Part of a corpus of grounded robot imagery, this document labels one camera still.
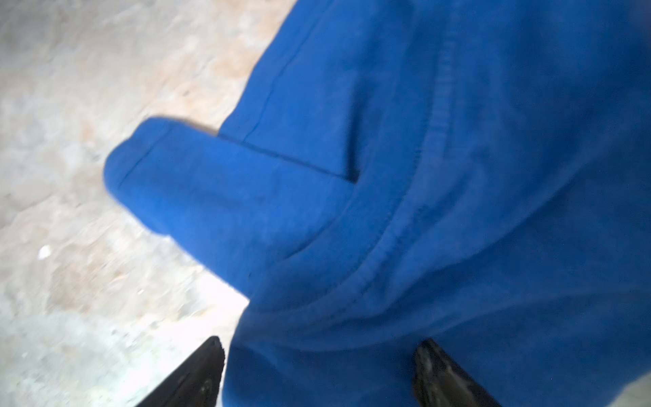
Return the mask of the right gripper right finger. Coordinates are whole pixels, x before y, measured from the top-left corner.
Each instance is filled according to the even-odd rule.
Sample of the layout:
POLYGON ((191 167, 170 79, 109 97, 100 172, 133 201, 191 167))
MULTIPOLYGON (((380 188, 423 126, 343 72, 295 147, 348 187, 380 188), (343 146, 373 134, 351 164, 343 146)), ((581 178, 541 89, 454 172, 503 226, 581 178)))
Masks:
POLYGON ((432 339, 419 344, 414 362, 413 390, 420 406, 501 406, 432 339))

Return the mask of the blue t-shirt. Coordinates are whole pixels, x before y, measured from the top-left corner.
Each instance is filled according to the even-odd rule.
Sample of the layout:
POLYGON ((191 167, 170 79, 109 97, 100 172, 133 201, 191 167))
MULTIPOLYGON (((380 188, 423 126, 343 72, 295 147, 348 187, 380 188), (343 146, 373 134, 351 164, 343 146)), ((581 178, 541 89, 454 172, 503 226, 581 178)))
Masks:
POLYGON ((414 406, 427 339, 503 406, 650 371, 647 1, 300 1, 103 178, 249 300, 226 406, 414 406))

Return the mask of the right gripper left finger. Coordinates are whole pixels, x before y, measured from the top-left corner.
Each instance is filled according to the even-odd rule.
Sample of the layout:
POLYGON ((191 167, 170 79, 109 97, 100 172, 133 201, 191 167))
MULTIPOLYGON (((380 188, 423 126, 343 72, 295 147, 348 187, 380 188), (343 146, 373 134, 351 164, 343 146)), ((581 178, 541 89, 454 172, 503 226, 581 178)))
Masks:
POLYGON ((225 349, 209 337, 137 407, 216 407, 225 368, 225 349))

